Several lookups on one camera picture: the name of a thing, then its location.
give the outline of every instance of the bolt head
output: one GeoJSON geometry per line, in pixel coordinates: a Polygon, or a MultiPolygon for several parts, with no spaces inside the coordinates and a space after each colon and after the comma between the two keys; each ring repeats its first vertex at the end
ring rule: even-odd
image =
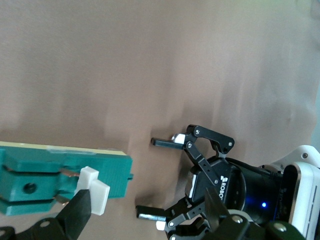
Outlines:
{"type": "Polygon", "coordinates": [[[43,221],[41,224],[40,224],[40,227],[41,228],[45,228],[45,227],[47,227],[47,226],[49,226],[50,225],[50,222],[49,221],[43,221]]]}
{"type": "Polygon", "coordinates": [[[282,223],[276,222],[275,224],[273,224],[274,228],[277,229],[280,232],[285,232],[287,231],[287,228],[285,225],[283,225],[282,223]]]}
{"type": "Polygon", "coordinates": [[[244,220],[240,217],[240,216],[238,216],[238,215],[233,215],[232,216],[232,220],[235,222],[235,223],[237,223],[237,224],[241,224],[244,220]]]}

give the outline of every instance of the brown paper background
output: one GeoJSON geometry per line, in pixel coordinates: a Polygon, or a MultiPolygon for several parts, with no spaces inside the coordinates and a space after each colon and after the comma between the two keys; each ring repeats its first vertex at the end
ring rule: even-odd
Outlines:
{"type": "MultiPolygon", "coordinates": [[[[150,138],[197,124],[233,137],[230,157],[277,160],[310,144],[319,63],[316,0],[4,0],[0,138],[125,151],[126,198],[79,239],[164,240],[135,204],[174,204],[191,163],[150,138]]],[[[0,226],[42,216],[0,215],[0,226]]]]}

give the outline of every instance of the white clip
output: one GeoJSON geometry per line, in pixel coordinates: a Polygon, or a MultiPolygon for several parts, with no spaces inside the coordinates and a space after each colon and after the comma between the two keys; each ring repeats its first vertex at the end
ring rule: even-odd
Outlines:
{"type": "Polygon", "coordinates": [[[91,213],[101,216],[106,209],[110,186],[98,180],[98,175],[99,171],[89,166],[82,168],[74,194],[81,189],[89,189],[91,213]]]}
{"type": "Polygon", "coordinates": [[[172,138],[171,141],[176,144],[185,144],[186,135],[183,133],[177,133],[172,138]]]}
{"type": "Polygon", "coordinates": [[[166,222],[165,221],[156,221],[155,226],[156,226],[157,230],[164,231],[166,228],[166,222]]]}

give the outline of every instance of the green block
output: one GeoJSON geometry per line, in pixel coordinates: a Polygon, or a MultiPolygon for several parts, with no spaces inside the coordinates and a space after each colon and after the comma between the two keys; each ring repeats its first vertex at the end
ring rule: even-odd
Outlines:
{"type": "Polygon", "coordinates": [[[126,195],[132,159],[122,151],[45,146],[0,141],[0,211],[6,215],[45,212],[55,196],[72,198],[77,176],[89,166],[110,186],[109,198],[126,195]]]}

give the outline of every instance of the white plastic piece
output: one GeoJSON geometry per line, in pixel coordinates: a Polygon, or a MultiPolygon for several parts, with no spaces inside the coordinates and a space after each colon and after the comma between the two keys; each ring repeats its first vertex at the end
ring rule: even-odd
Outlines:
{"type": "Polygon", "coordinates": [[[98,179],[99,171],[91,168],[84,167],[80,171],[79,181],[76,185],[75,193],[77,193],[80,189],[89,189],[93,180],[98,179]]]}
{"type": "Polygon", "coordinates": [[[91,213],[104,214],[110,192],[110,186],[98,180],[99,171],[86,166],[81,169],[74,194],[81,189],[89,189],[91,198],[91,213]]]}
{"type": "Polygon", "coordinates": [[[165,221],[156,221],[155,226],[156,226],[157,230],[164,231],[165,227],[166,227],[166,222],[165,221]]]}
{"type": "Polygon", "coordinates": [[[307,239],[315,238],[320,210],[320,170],[305,162],[293,163],[298,171],[289,223],[307,239]]]}
{"type": "Polygon", "coordinates": [[[94,180],[90,186],[91,212],[101,216],[105,212],[110,186],[102,181],[94,180]]]}
{"type": "Polygon", "coordinates": [[[187,182],[185,185],[185,194],[188,198],[192,198],[194,195],[195,185],[196,185],[197,175],[193,174],[192,172],[188,172],[187,182]]]}
{"type": "Polygon", "coordinates": [[[171,140],[176,144],[185,144],[186,135],[183,133],[175,134],[171,140]]]}
{"type": "Polygon", "coordinates": [[[320,168],[320,153],[313,146],[301,145],[287,156],[271,163],[269,166],[283,173],[286,166],[295,162],[304,162],[320,168]]]}

